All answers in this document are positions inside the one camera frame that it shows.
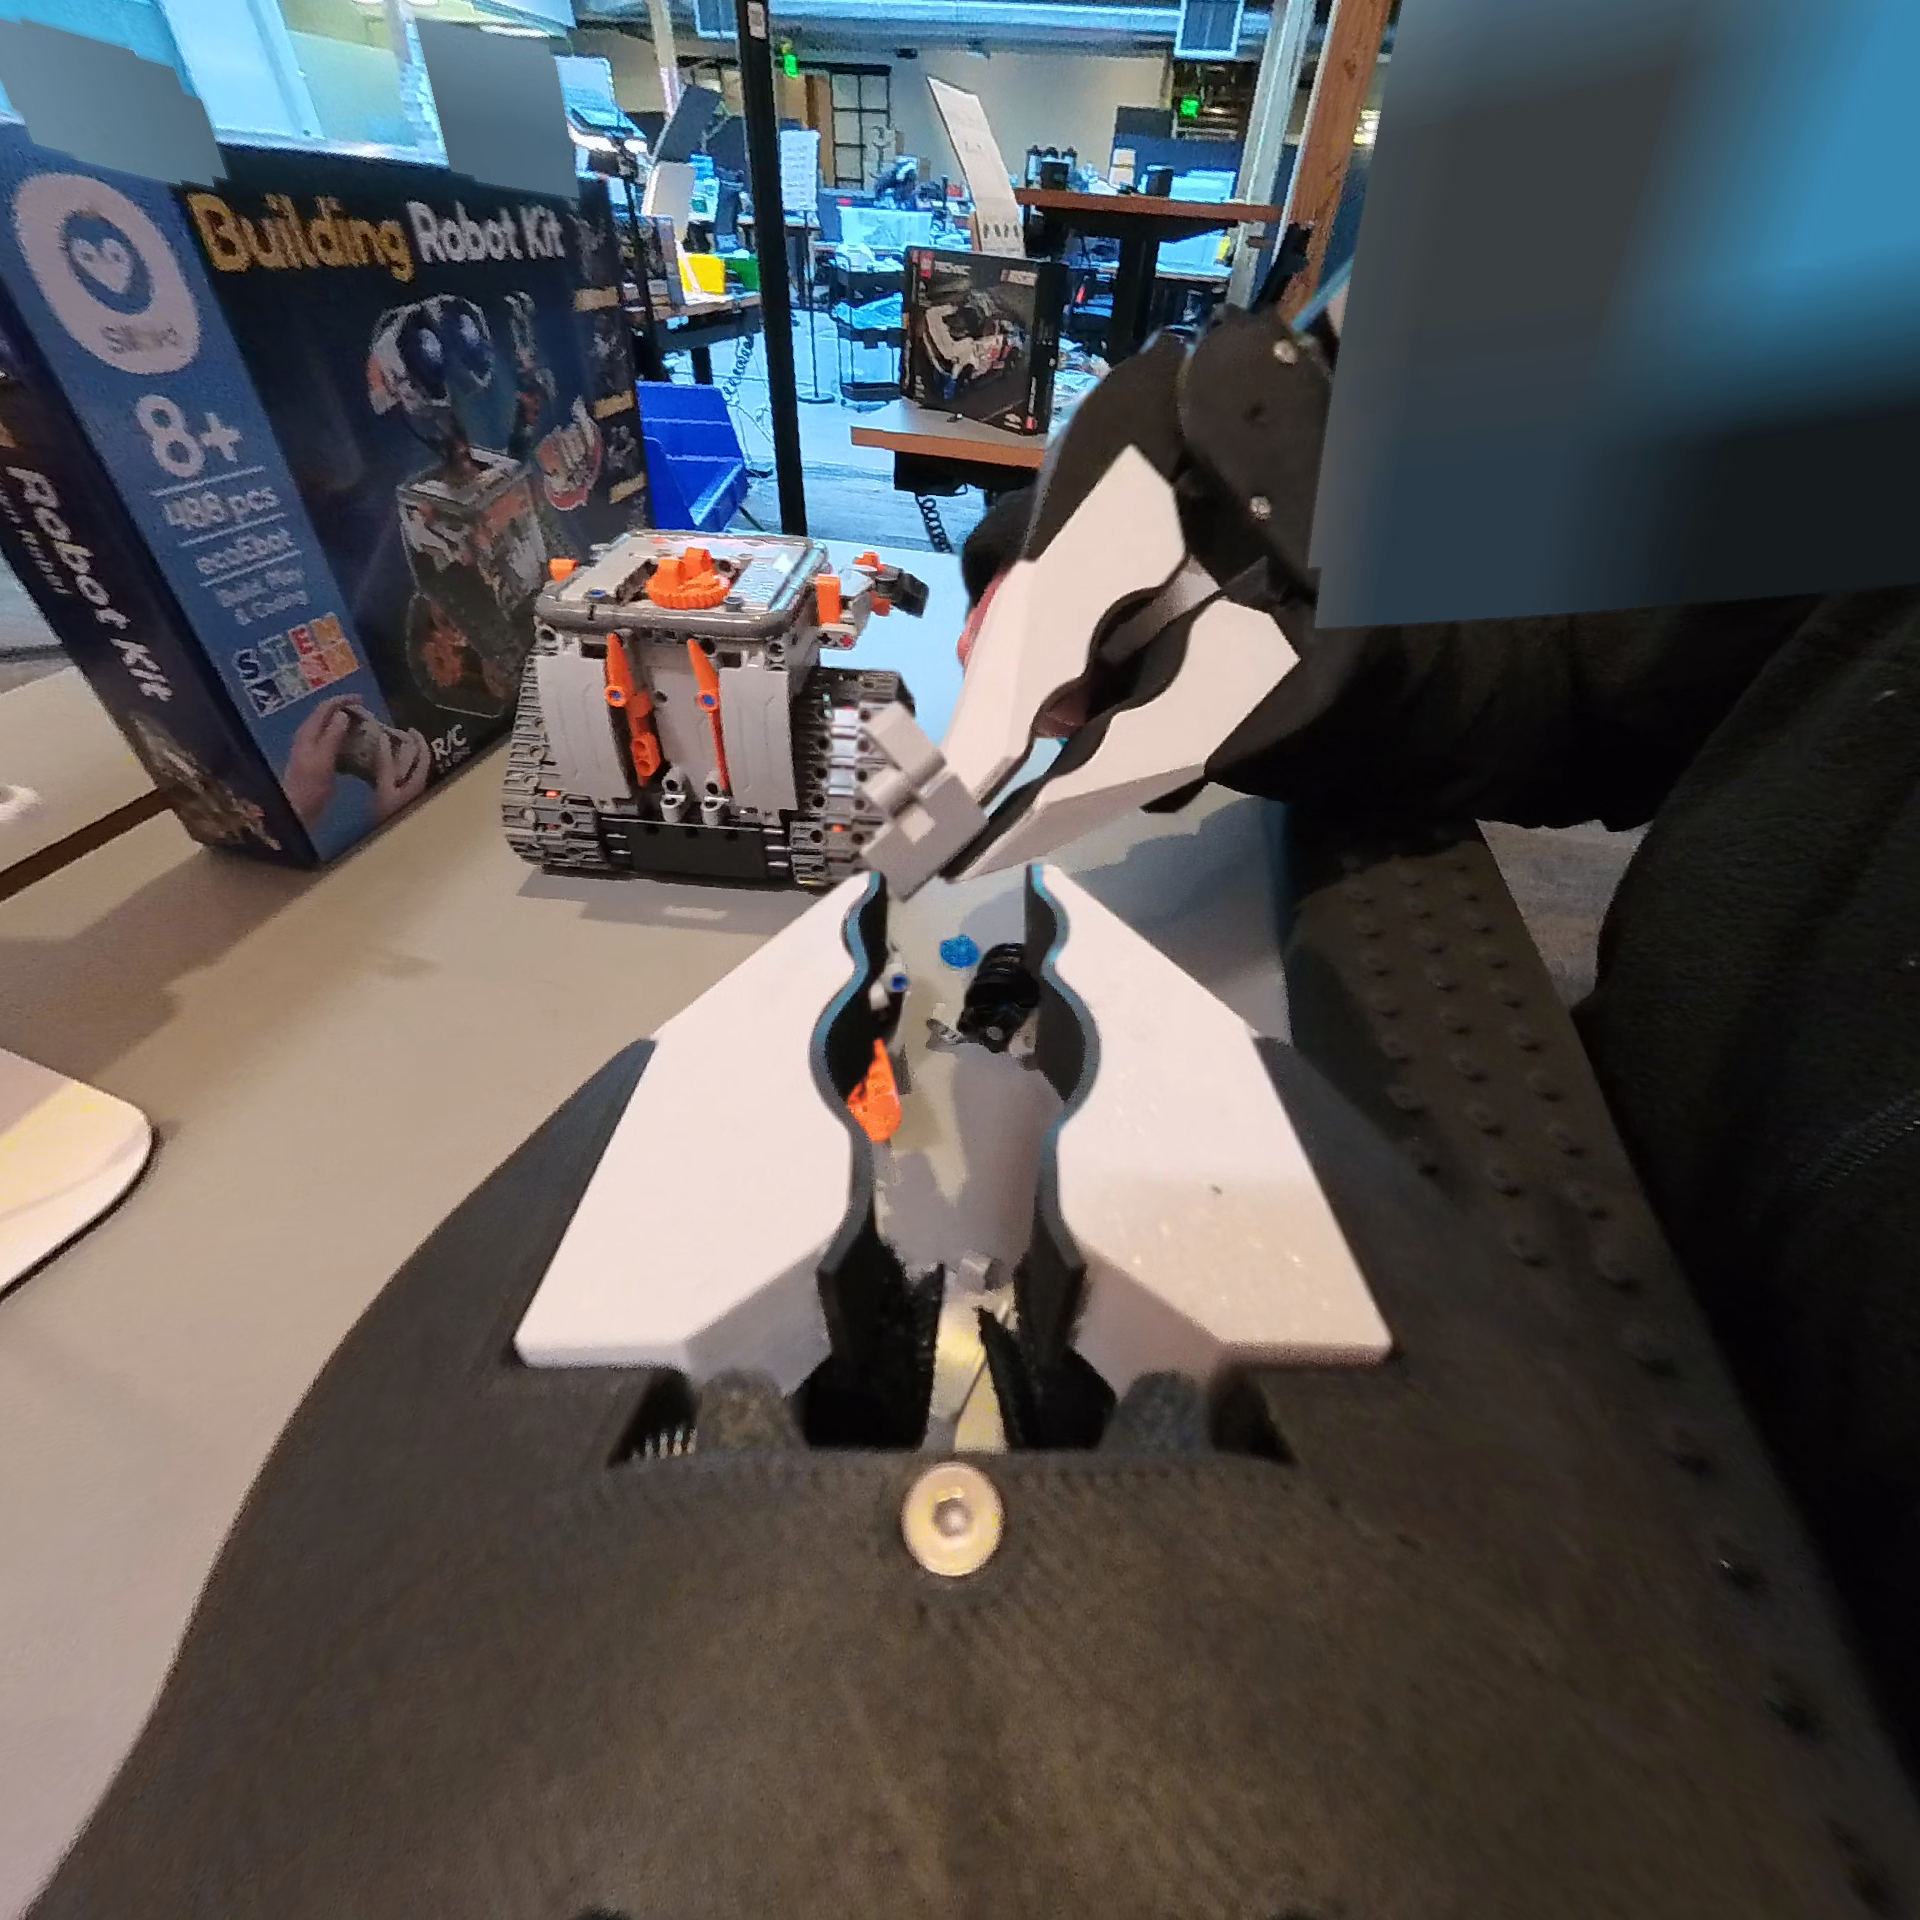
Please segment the black perforated board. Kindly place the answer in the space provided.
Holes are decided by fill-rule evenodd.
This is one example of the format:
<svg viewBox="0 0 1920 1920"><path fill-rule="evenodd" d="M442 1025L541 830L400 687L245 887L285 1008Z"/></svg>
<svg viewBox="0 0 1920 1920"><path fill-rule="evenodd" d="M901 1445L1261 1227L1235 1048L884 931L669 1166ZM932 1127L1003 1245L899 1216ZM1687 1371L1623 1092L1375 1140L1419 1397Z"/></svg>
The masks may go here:
<svg viewBox="0 0 1920 1920"><path fill-rule="evenodd" d="M1172 1913L1915 1915L1915 1803L1482 839L1293 827L1282 1067L1396 1337L1245 1379L1159 1628Z"/></svg>

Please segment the grey orange tracked toy robot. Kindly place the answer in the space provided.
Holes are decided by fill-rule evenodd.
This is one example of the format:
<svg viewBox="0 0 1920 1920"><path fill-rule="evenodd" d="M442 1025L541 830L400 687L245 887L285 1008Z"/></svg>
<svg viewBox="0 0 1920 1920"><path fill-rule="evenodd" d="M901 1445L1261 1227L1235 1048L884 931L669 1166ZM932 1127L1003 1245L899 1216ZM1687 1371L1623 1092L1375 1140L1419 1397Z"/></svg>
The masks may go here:
<svg viewBox="0 0 1920 1920"><path fill-rule="evenodd" d="M510 851L546 873L828 888L880 827L867 781L896 672L846 668L928 589L872 550L646 531L554 559L501 781Z"/></svg>

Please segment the person's right hand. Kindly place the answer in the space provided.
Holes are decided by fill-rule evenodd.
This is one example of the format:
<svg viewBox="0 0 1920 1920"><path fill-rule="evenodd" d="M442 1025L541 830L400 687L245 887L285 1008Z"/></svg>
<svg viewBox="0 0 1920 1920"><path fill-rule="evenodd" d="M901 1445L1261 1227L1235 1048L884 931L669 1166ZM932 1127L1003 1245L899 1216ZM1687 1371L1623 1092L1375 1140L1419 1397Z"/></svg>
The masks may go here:
<svg viewBox="0 0 1920 1920"><path fill-rule="evenodd" d="M971 660L976 652L979 635L986 627L987 612L991 607L991 599L1002 587L1002 577L991 577L981 593L973 599L967 624L958 635L955 655L963 670L965 681L971 676ZM1088 696L1091 683L1088 676L1072 681L1069 686L1056 691L1047 707L1035 721L1035 736L1044 739L1069 739L1076 728L1082 728L1088 720Z"/></svg>

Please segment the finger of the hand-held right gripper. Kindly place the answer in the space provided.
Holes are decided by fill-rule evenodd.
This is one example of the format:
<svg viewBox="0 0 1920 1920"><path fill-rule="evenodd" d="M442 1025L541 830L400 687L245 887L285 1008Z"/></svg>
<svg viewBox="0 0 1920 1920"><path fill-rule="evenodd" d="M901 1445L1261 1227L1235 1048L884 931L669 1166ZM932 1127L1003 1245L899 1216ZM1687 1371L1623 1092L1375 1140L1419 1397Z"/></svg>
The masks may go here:
<svg viewBox="0 0 1920 1920"><path fill-rule="evenodd" d="M1127 447L1044 548L1005 568L944 734L944 757L982 809L1027 761L1051 695L1088 672L1099 635L1128 604L1159 597L1184 559L1170 483Z"/></svg>
<svg viewBox="0 0 1920 1920"><path fill-rule="evenodd" d="M1218 597L1181 614L1140 653L1128 695L1088 712L1044 774L995 809L949 878L1053 856L1088 831L1199 784L1299 660L1269 612Z"/></svg>

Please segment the grey orange brick assembly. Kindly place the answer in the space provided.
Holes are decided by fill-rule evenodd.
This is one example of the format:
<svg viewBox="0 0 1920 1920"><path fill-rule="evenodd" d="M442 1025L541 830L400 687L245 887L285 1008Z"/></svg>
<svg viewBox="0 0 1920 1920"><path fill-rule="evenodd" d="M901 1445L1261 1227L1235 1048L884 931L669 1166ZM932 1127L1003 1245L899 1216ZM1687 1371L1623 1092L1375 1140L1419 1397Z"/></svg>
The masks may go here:
<svg viewBox="0 0 1920 1920"><path fill-rule="evenodd" d="M861 1079L848 1092L848 1110L852 1120L875 1145L887 1145L896 1139L902 1121L904 1095L910 1089L904 1040L901 1037L907 993L910 969L899 950L890 950L880 964L880 973L868 987L868 1013L872 1025L871 1057Z"/></svg>

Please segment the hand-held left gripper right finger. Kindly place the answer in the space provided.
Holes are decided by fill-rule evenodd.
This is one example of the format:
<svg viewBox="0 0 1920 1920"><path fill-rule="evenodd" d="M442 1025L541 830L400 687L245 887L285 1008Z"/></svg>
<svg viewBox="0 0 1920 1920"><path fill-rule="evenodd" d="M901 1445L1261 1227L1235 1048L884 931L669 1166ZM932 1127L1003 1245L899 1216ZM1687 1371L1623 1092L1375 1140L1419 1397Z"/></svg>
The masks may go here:
<svg viewBox="0 0 1920 1920"><path fill-rule="evenodd" d="M1023 878L1047 1133L1023 1331L1108 1388L1391 1350L1247 1021L1062 871Z"/></svg>

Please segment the grey brick connector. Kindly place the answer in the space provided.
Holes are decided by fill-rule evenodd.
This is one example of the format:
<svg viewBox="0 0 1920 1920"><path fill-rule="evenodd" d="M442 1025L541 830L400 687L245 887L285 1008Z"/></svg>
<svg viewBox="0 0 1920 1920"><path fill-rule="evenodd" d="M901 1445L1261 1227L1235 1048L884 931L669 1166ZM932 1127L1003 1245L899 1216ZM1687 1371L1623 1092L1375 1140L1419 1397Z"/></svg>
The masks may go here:
<svg viewBox="0 0 1920 1920"><path fill-rule="evenodd" d="M989 816L944 749L901 704L878 708L867 721L880 767L859 780L880 827L861 851L891 897L904 901L965 861L987 831Z"/></svg>

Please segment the tall wooden table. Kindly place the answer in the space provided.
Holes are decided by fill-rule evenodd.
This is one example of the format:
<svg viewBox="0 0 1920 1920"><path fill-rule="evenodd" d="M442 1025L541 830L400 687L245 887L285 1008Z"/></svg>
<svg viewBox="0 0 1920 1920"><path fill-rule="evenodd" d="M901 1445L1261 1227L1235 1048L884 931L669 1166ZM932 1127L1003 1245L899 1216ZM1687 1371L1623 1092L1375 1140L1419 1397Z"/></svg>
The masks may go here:
<svg viewBox="0 0 1920 1920"><path fill-rule="evenodd" d="M1282 205L1260 201L1189 201L1146 195L1076 195L1058 188L1014 188L1014 204L1034 208L1068 233L1112 238L1119 261L1111 299L1106 358L1115 368L1148 337L1162 247L1235 225L1270 225Z"/></svg>

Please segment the blue robot kit box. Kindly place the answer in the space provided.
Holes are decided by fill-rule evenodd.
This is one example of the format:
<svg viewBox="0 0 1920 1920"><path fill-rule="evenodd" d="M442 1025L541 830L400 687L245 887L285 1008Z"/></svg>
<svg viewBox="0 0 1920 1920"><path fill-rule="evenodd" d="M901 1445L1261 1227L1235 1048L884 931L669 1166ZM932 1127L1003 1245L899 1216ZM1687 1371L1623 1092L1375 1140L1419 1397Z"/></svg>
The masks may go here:
<svg viewBox="0 0 1920 1920"><path fill-rule="evenodd" d="M207 847L316 868L511 726L642 523L608 188L2 137L5 556Z"/></svg>

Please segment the person's black jacket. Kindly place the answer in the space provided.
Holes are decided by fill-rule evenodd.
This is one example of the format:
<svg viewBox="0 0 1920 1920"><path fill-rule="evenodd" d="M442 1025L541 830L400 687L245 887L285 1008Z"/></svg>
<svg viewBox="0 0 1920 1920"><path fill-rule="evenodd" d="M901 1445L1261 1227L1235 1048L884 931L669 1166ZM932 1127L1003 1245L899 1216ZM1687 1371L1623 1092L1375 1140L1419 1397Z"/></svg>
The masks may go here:
<svg viewBox="0 0 1920 1920"><path fill-rule="evenodd" d="M1915 1760L1915 589L1650 622L1578 744L1644 825L1582 1036Z"/></svg>

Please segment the white sign board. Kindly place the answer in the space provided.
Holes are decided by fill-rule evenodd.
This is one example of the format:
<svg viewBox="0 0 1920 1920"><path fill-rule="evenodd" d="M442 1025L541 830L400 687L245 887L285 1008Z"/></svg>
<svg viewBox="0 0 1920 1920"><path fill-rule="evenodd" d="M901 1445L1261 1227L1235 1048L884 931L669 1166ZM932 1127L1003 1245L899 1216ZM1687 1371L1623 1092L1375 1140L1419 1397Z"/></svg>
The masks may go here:
<svg viewBox="0 0 1920 1920"><path fill-rule="evenodd" d="M976 252L1023 256L1023 213L982 102L973 92L932 76L926 85L973 201Z"/></svg>

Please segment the person's right forearm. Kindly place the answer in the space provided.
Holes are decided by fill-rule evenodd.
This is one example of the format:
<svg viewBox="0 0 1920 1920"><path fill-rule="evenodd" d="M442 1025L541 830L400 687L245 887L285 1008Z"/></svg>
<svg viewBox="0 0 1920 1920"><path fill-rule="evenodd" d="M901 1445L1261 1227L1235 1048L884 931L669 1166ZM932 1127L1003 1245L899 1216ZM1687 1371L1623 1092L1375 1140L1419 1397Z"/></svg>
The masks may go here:
<svg viewBox="0 0 1920 1920"><path fill-rule="evenodd" d="M1815 609L1797 593L1379 629L1296 614L1299 662L1206 780L1364 820L1645 825Z"/></svg>

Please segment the blue plastic bin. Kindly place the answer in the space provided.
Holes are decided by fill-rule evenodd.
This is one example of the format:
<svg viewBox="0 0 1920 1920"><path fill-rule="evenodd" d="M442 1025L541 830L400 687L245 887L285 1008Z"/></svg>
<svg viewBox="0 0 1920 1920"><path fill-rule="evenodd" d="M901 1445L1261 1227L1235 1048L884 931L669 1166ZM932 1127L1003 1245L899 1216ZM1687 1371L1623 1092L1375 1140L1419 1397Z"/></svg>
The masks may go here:
<svg viewBox="0 0 1920 1920"><path fill-rule="evenodd" d="M645 380L635 396L653 527L723 535L750 491L727 397L714 384Z"/></svg>

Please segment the black pole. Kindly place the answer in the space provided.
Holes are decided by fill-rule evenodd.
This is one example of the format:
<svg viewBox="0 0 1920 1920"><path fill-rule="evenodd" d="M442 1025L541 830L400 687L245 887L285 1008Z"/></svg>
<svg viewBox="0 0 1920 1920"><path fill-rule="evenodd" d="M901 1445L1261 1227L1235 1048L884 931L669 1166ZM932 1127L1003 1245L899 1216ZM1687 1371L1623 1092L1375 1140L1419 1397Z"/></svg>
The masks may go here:
<svg viewBox="0 0 1920 1920"><path fill-rule="evenodd" d="M748 131L754 253L759 262L762 340L772 407L775 485L787 535L808 533L800 444L800 400L794 345L794 294L784 247L784 199L779 166L776 81L770 8L738 0L735 65Z"/></svg>

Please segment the black toy car box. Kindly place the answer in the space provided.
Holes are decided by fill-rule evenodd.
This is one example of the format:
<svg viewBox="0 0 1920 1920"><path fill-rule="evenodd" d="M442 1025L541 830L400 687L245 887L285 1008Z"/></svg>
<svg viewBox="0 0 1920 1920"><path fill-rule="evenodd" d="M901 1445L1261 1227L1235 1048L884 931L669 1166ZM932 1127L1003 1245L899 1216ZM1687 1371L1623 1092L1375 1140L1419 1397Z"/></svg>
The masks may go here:
<svg viewBox="0 0 1920 1920"><path fill-rule="evenodd" d="M912 247L902 261L902 396L922 409L1043 438L1068 268L938 247Z"/></svg>

